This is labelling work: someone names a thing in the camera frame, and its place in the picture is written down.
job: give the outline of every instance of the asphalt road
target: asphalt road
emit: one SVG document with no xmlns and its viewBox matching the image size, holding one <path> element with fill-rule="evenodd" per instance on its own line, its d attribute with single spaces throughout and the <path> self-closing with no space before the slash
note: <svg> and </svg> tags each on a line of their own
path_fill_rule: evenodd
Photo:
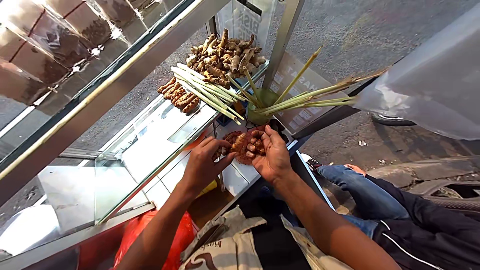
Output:
<svg viewBox="0 0 480 270">
<path fill-rule="evenodd" d="M 405 56 L 477 3 L 477 0 L 307 0 L 287 50 L 306 61 L 319 45 L 324 44 L 311 68 L 332 82 L 351 75 L 368 74 Z M 277 2 L 268 44 L 264 48 L 267 56 L 273 48 L 284 9 L 285 2 Z M 190 46 L 202 43 L 205 37 L 206 29 L 202 26 L 72 147 L 91 150 L 102 147 L 158 95 L 157 87 L 171 78 L 169 67 L 183 62 Z M 330 132 L 353 133 L 352 128 L 365 119 L 355 115 L 346 120 L 349 124 L 336 124 Z M 343 146 L 343 142 L 336 141 L 324 141 L 324 144 L 334 149 Z"/>
<path fill-rule="evenodd" d="M 321 45 L 320 56 L 311 65 L 318 74 L 335 82 L 348 76 L 368 74 L 407 55 L 423 41 L 468 11 L 478 0 L 307 0 L 287 50 L 305 62 Z M 277 2 L 264 52 L 269 56 L 285 2 Z M 175 53 L 111 108 L 72 147 L 98 150 L 147 106 L 159 85 L 171 78 L 169 67 L 184 62 L 191 45 L 201 44 L 206 29 L 201 26 Z M 0 115 L 6 124 L 8 115 Z M 363 140 L 367 146 L 361 147 Z M 354 163 L 364 169 L 378 168 L 425 158 L 468 155 L 471 143 L 445 138 L 421 127 L 392 128 L 373 124 L 366 112 L 357 113 L 317 133 L 302 147 L 324 164 Z M 28 187 L 15 202 L 15 212 L 29 206 L 40 189 Z M 0 225 L 10 216 L 0 216 Z"/>
</svg>

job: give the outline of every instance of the leg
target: leg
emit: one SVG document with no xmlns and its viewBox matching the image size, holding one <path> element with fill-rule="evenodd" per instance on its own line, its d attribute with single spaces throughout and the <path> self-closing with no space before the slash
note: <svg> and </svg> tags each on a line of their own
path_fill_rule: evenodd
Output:
<svg viewBox="0 0 480 270">
<path fill-rule="evenodd" d="M 378 223 L 374 221 L 366 221 L 352 215 L 342 215 L 342 217 L 359 228 L 370 239 L 373 237 L 373 231 L 375 231 L 375 228 L 378 226 Z"/>
<path fill-rule="evenodd" d="M 343 165 L 321 166 L 318 173 L 350 192 L 363 218 L 369 220 L 408 219 L 407 210 L 372 181 Z"/>
</svg>

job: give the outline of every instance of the shoe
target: shoe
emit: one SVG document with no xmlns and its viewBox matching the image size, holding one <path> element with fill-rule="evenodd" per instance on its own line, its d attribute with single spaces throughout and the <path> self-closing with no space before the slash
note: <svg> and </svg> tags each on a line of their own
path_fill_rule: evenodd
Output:
<svg viewBox="0 0 480 270">
<path fill-rule="evenodd" d="M 311 156 L 307 155 L 307 154 L 304 154 L 304 153 L 300 153 L 301 155 L 301 158 L 306 161 L 307 165 L 308 165 L 308 168 L 310 169 L 310 171 L 312 171 L 313 173 L 317 174 L 318 175 L 318 172 L 317 172 L 317 168 L 320 167 L 320 166 L 323 166 L 323 164 L 321 164 L 320 162 L 314 160 Z"/>
</svg>

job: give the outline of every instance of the white stripe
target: white stripe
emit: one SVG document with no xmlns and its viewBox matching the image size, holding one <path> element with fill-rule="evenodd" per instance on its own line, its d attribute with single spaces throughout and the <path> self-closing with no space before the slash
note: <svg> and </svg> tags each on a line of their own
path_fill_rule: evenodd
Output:
<svg viewBox="0 0 480 270">
<path fill-rule="evenodd" d="M 416 259 L 416 260 L 419 261 L 419 262 L 423 262 L 424 264 L 426 264 L 426 265 L 428 265 L 428 266 L 431 266 L 431 267 L 433 267 L 433 268 L 435 268 L 435 269 L 437 269 L 437 270 L 444 270 L 444 269 L 442 269 L 442 268 L 440 268 L 440 267 L 438 267 L 438 266 L 435 266 L 435 265 L 433 265 L 433 264 L 431 264 L 431 263 L 428 263 L 428 262 L 426 262 L 426 261 L 424 261 L 424 260 L 421 260 L 421 259 L 413 256 L 412 254 L 410 254 L 410 253 L 408 253 L 406 250 L 404 250 L 404 249 L 403 249 L 399 244 L 397 244 L 392 238 L 390 238 L 390 236 L 388 236 L 388 235 L 386 235 L 386 234 L 384 234 L 384 233 L 383 233 L 383 235 L 385 235 L 388 239 L 390 239 L 396 246 L 398 246 L 398 248 L 400 248 L 400 249 L 401 249 L 403 252 L 405 252 L 408 256 Z"/>
<path fill-rule="evenodd" d="M 388 229 L 389 231 L 391 231 L 391 230 L 390 230 L 390 227 L 388 227 L 388 225 L 387 225 L 387 223 L 385 223 L 385 221 L 380 220 L 380 222 L 383 223 L 383 224 L 387 227 L 387 229 Z"/>
</svg>

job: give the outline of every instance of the lemongrass stalk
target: lemongrass stalk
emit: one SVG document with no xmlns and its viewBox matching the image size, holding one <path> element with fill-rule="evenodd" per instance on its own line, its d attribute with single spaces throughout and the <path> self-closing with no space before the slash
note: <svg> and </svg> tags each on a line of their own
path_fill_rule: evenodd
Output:
<svg viewBox="0 0 480 270">
<path fill-rule="evenodd" d="M 260 100 L 260 96 L 259 96 L 259 93 L 258 93 L 258 88 L 257 88 L 257 86 L 255 85 L 255 83 L 253 82 L 252 77 L 250 77 L 250 73 L 248 72 L 246 66 L 243 67 L 243 73 L 245 74 L 245 76 L 247 76 L 247 79 L 248 79 L 248 82 L 249 82 L 249 84 L 250 84 L 250 87 L 251 87 L 252 90 L 253 90 L 253 96 L 255 97 L 258 105 L 260 105 L 262 108 L 265 108 L 264 103 Z"/>
<path fill-rule="evenodd" d="M 223 92 L 231 95 L 233 98 L 236 98 L 236 99 L 240 99 L 241 101 L 246 101 L 246 99 L 244 97 L 242 97 L 241 95 L 237 94 L 237 93 L 233 93 L 232 91 L 226 89 L 225 87 L 223 86 L 220 86 L 218 84 L 213 84 L 215 87 L 217 87 L 218 89 L 222 90 Z"/>
<path fill-rule="evenodd" d="M 319 100 L 319 101 L 312 101 L 309 102 L 308 104 L 322 104 L 322 103 L 330 103 L 330 102 L 337 102 L 337 101 L 347 101 L 354 99 L 355 97 L 343 97 L 343 98 L 334 98 L 334 99 L 325 99 L 325 100 Z"/>
<path fill-rule="evenodd" d="M 276 107 L 276 108 L 272 108 L 272 109 L 268 109 L 268 110 L 266 110 L 266 111 L 262 111 L 262 112 L 260 112 L 260 113 L 261 113 L 261 114 L 270 114 L 272 111 L 283 110 L 283 109 L 286 109 L 286 108 L 289 108 L 289 107 L 292 107 L 292 106 L 295 106 L 295 105 L 303 104 L 303 103 L 305 103 L 306 101 L 310 101 L 310 100 L 312 100 L 312 99 L 313 99 L 313 97 L 306 97 L 306 98 L 303 98 L 303 99 L 296 100 L 295 102 L 283 104 L 283 105 L 278 106 L 278 107 Z"/>
<path fill-rule="evenodd" d="M 200 80 L 203 80 L 205 79 L 206 77 L 201 75 L 200 73 L 196 72 L 195 70 L 189 68 L 186 64 L 182 64 L 182 63 L 177 63 L 177 66 L 181 69 L 183 69 L 184 71 L 187 71 L 188 73 L 192 74 L 193 76 L 195 76 L 196 78 L 200 79 Z M 240 99 L 242 101 L 245 101 L 245 99 L 235 93 L 232 93 L 230 91 L 228 91 L 228 89 L 224 88 L 223 86 L 219 86 L 217 84 L 211 84 L 212 87 L 216 87 L 218 88 L 219 91 L 222 91 L 222 92 L 225 92 L 227 93 L 228 95 L 232 96 L 233 98 L 236 98 L 236 99 Z"/>
<path fill-rule="evenodd" d="M 264 112 L 266 110 L 271 110 L 271 109 L 275 109 L 275 108 L 278 108 L 279 106 L 283 106 L 283 105 L 286 105 L 286 104 L 292 104 L 292 103 L 295 103 L 297 102 L 299 99 L 302 99 L 302 98 L 308 98 L 308 97 L 315 97 L 315 98 L 318 98 L 318 96 L 320 94 L 325 94 L 325 93 L 329 93 L 329 92 L 332 92 L 332 91 L 336 91 L 336 90 L 339 90 L 339 89 L 345 89 L 348 85 L 350 84 L 353 84 L 353 83 L 350 83 L 350 82 L 343 82 L 343 83 L 338 83 L 336 85 L 333 85 L 333 86 L 329 86 L 329 87 L 325 87 L 325 88 L 322 88 L 322 89 L 318 89 L 318 90 L 315 90 L 313 92 L 309 92 L 308 94 L 305 94 L 305 95 L 302 95 L 302 96 L 298 96 L 295 97 L 295 98 L 289 98 L 283 102 L 280 102 L 276 105 L 272 105 L 268 108 L 265 108 L 265 110 L 259 110 L 258 112 Z"/>
<path fill-rule="evenodd" d="M 228 118 L 232 119 L 235 123 L 237 123 L 238 125 L 241 125 L 241 123 L 237 120 L 237 117 L 235 117 L 233 114 L 231 114 L 230 112 L 228 112 L 227 110 L 225 110 L 224 108 L 220 107 L 219 105 L 217 105 L 215 102 L 211 101 L 210 99 L 208 99 L 206 96 L 204 96 L 202 93 L 200 93 L 199 91 L 197 91 L 194 87 L 190 86 L 188 84 L 187 81 L 183 80 L 183 78 L 179 75 L 179 76 L 175 76 L 177 77 L 178 79 L 178 83 L 180 83 L 183 87 L 185 87 L 186 89 L 188 89 L 189 91 L 191 91 L 192 93 L 194 93 L 196 96 L 198 96 L 201 100 L 203 100 L 205 103 L 207 103 L 208 105 L 212 106 L 212 108 L 214 108 L 215 110 L 221 112 L 222 114 L 224 114 L 225 116 L 227 116 Z"/>
<path fill-rule="evenodd" d="M 205 91 L 207 91 L 208 93 L 216 96 L 217 98 L 220 98 L 220 99 L 224 100 L 226 103 L 235 102 L 233 100 L 233 98 L 224 96 L 222 94 L 219 94 L 218 92 L 216 92 L 215 90 L 212 90 L 209 87 L 202 86 L 202 89 L 205 89 Z"/>
<path fill-rule="evenodd" d="M 191 73 L 184 71 L 183 69 L 177 68 L 177 67 L 170 67 L 170 69 L 177 74 L 180 74 L 183 78 L 185 78 L 188 82 L 192 83 L 192 81 L 197 82 L 200 84 L 203 88 L 208 88 L 209 92 L 213 92 L 212 94 L 216 96 L 220 96 L 223 99 L 228 100 L 228 102 L 236 102 L 236 99 L 233 99 L 231 96 L 225 94 L 223 91 L 220 89 L 215 88 L 213 85 L 208 84 L 201 79 L 193 76 Z"/>
<path fill-rule="evenodd" d="M 208 98 L 210 98 L 212 101 L 214 101 L 215 103 L 217 103 L 217 105 L 219 105 L 220 107 L 226 109 L 226 110 L 229 110 L 231 111 L 233 114 L 235 114 L 237 117 L 239 117 L 240 119 L 242 120 L 245 120 L 245 118 L 243 118 L 237 111 L 235 111 L 234 109 L 230 108 L 229 106 L 225 105 L 220 99 L 218 99 L 217 96 L 214 95 L 214 93 L 209 93 L 207 88 L 203 88 L 201 84 L 195 82 L 195 81 L 191 81 L 191 83 L 199 90 L 201 91 L 203 94 L 205 94 Z"/>
<path fill-rule="evenodd" d="M 242 94 L 245 95 L 245 97 L 248 99 L 249 102 L 253 103 L 256 107 L 258 107 L 257 100 L 250 95 L 247 91 L 245 91 L 234 79 L 232 79 L 228 74 L 225 75 L 227 79 L 236 87 L 240 90 Z"/>
<path fill-rule="evenodd" d="M 283 91 L 283 93 L 280 95 L 280 97 L 278 97 L 278 99 L 275 101 L 275 103 L 273 105 L 280 103 L 285 98 L 285 96 L 288 94 L 290 89 L 301 78 L 302 74 L 307 70 L 307 68 L 310 66 L 310 64 L 313 62 L 313 60 L 315 60 L 315 58 L 317 58 L 317 56 L 320 53 L 320 50 L 322 49 L 322 47 L 323 47 L 323 45 L 320 46 L 320 48 L 318 48 L 318 50 L 312 54 L 312 56 L 308 59 L 308 61 L 303 65 L 303 67 L 301 68 L 301 70 L 299 71 L 297 76 L 295 76 L 293 81 L 290 82 L 290 84 L 287 86 L 285 91 Z"/>
<path fill-rule="evenodd" d="M 352 104 L 355 104 L 355 102 L 354 101 L 347 101 L 347 102 L 330 102 L 330 103 L 320 103 L 320 104 L 306 103 L 306 104 L 300 104 L 300 105 L 296 105 L 296 106 L 289 107 L 289 108 L 282 109 L 282 110 L 276 110 L 276 111 L 273 111 L 269 114 L 266 114 L 266 116 L 278 113 L 279 111 L 283 111 L 283 110 L 293 110 L 293 109 L 313 108 L 313 107 L 343 106 L 343 105 L 352 105 Z"/>
</svg>

